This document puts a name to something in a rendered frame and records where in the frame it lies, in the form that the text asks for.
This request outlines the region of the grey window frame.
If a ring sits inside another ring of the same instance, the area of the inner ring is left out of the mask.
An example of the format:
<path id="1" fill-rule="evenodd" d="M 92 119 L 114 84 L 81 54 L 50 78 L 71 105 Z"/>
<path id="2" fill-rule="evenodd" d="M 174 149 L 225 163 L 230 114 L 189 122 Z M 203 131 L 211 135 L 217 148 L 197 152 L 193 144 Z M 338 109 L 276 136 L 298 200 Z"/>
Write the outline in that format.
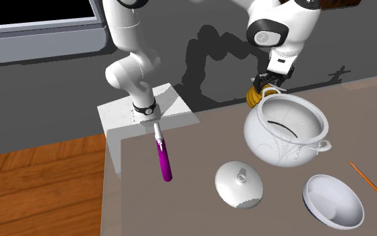
<path id="1" fill-rule="evenodd" d="M 107 40 L 101 0 L 0 0 L 0 63 L 97 52 Z"/>

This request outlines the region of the yellow ribbed vase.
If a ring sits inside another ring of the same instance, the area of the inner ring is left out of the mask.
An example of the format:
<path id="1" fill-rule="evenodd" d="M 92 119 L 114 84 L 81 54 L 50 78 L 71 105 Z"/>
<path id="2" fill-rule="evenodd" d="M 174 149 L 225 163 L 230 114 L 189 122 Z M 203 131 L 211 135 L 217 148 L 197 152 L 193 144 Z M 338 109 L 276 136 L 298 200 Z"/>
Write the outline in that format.
<path id="1" fill-rule="evenodd" d="M 266 88 L 273 88 L 273 86 L 271 86 L 270 84 L 266 84 L 263 86 L 263 89 L 266 89 Z M 246 103 L 251 109 L 255 107 L 262 99 L 263 89 L 260 92 L 257 92 L 255 86 L 251 86 L 251 88 L 248 90 L 246 94 Z M 275 93 L 277 92 L 274 90 L 269 90 L 265 92 L 265 96 L 275 94 Z"/>

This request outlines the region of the white bowl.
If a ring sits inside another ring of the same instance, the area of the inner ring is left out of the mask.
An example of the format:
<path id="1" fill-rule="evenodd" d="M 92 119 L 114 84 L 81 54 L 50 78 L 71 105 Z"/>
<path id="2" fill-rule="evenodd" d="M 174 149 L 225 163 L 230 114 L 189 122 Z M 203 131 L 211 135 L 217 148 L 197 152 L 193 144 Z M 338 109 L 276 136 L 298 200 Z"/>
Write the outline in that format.
<path id="1" fill-rule="evenodd" d="M 352 230 L 364 222 L 364 207 L 358 195 L 333 176 L 310 177 L 303 185 L 302 199 L 310 214 L 328 227 Z"/>

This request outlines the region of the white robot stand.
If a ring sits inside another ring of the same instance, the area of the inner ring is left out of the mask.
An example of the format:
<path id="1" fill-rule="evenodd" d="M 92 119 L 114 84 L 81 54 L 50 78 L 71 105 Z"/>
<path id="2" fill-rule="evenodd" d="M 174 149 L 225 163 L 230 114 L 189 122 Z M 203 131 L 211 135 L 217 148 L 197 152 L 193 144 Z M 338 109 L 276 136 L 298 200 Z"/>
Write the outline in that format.
<path id="1" fill-rule="evenodd" d="M 193 125 L 200 121 L 177 91 L 169 84 L 153 88 L 153 95 L 161 111 L 161 130 Z M 108 150 L 117 176 L 121 176 L 121 140 L 154 132 L 153 123 L 137 123 L 133 119 L 130 97 L 124 97 L 98 106 L 98 113 L 106 135 Z"/>

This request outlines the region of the white pot lid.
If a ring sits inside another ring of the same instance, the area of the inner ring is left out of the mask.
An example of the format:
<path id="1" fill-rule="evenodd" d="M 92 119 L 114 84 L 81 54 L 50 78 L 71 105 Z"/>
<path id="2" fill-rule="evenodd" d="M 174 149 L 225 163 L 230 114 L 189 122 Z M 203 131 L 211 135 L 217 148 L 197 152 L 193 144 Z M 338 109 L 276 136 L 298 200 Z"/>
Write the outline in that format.
<path id="1" fill-rule="evenodd" d="M 260 203 L 264 195 L 259 173 L 240 161 L 226 162 L 218 168 L 215 187 L 220 198 L 236 209 L 251 209 Z"/>

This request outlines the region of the purple white spray bottle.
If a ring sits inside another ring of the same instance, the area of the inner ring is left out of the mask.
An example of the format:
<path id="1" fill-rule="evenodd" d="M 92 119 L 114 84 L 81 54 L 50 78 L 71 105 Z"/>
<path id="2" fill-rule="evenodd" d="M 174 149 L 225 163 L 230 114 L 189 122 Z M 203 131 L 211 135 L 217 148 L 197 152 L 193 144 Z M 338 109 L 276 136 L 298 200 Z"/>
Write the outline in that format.
<path id="1" fill-rule="evenodd" d="M 155 140 L 157 144 L 157 153 L 159 156 L 159 164 L 161 167 L 161 173 L 163 180 L 166 182 L 170 182 L 173 178 L 171 172 L 171 166 L 169 163 L 167 148 L 165 144 L 165 140 L 161 133 L 161 128 L 159 123 L 154 123 L 154 132 L 155 132 Z"/>

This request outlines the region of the orange pencil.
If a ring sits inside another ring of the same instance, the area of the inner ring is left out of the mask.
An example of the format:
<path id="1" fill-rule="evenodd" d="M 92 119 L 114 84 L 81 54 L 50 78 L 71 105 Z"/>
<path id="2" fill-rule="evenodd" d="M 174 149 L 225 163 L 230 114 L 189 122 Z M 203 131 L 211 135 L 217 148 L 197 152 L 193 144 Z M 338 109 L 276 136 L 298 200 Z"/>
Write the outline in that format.
<path id="1" fill-rule="evenodd" d="M 377 192 L 377 186 L 353 162 L 348 164 Z"/>

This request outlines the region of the white two-handled pot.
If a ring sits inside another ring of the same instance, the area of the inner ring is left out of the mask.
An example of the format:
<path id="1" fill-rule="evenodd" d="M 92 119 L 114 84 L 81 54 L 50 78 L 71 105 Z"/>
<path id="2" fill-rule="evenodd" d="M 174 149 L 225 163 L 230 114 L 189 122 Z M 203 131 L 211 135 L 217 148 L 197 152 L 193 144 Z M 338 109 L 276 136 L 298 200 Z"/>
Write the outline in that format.
<path id="1" fill-rule="evenodd" d="M 265 96 L 265 92 L 277 93 Z M 323 112 L 301 97 L 264 88 L 262 99 L 244 122 L 244 138 L 251 152 L 262 161 L 292 168 L 310 162 L 331 149 L 325 139 L 329 124 Z"/>

